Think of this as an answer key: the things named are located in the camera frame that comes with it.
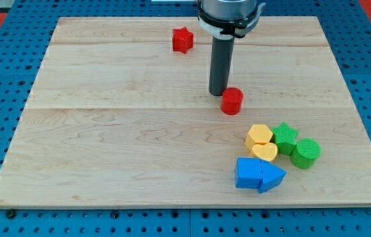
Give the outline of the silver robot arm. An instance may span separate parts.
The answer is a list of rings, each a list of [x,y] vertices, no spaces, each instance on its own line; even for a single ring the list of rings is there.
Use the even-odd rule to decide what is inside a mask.
[[[266,3],[257,0],[200,0],[198,21],[212,36],[209,93],[221,96],[228,87],[235,39],[244,38],[259,22]]]

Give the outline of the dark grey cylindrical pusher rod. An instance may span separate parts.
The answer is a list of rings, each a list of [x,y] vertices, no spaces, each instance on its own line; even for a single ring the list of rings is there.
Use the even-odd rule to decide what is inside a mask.
[[[212,51],[210,58],[209,93],[221,96],[228,87],[234,38],[222,40],[212,39]]]

